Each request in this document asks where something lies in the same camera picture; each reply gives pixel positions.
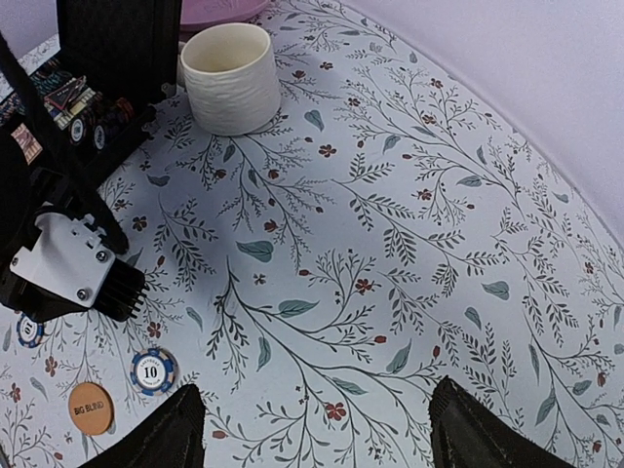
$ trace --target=floral tablecloth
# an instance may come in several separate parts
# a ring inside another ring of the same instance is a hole
[[[559,457],[615,466],[624,255],[596,217],[392,32],[327,0],[278,0],[256,22],[283,86],[273,122],[211,136],[178,94],[101,187],[150,286],[138,319],[66,316],[26,349],[19,316],[0,315],[10,460],[79,466],[123,438],[166,398],[129,380],[160,346],[202,390],[208,467],[431,466],[427,404],[447,374]],[[87,380],[115,401],[104,436],[69,418]]]

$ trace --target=white wall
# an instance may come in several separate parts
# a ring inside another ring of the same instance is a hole
[[[57,32],[55,0],[0,0],[0,30],[23,56]]]

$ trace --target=poker chip case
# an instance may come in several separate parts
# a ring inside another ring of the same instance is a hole
[[[155,118],[152,104],[175,93],[180,15],[181,0],[57,0],[59,69],[85,76],[91,89],[109,100],[125,98],[134,109],[102,150],[77,147],[93,183],[104,182],[149,138],[143,126]],[[15,113],[4,130],[12,133],[23,123]],[[45,145],[30,170],[38,167],[56,169]]]

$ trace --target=stacked poker chip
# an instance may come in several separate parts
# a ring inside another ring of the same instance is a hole
[[[97,92],[89,101],[87,108],[76,116],[69,128],[70,140],[73,144],[81,144],[94,134],[94,128],[101,115],[110,107],[111,103],[104,95]]]
[[[97,120],[94,129],[94,147],[101,151],[115,137],[123,132],[135,116],[130,102],[120,97],[113,106]]]

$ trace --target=white ceramic mug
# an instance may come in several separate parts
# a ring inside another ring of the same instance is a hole
[[[282,102],[271,36],[245,23],[214,26],[193,36],[180,54],[196,122],[215,135],[258,130]]]

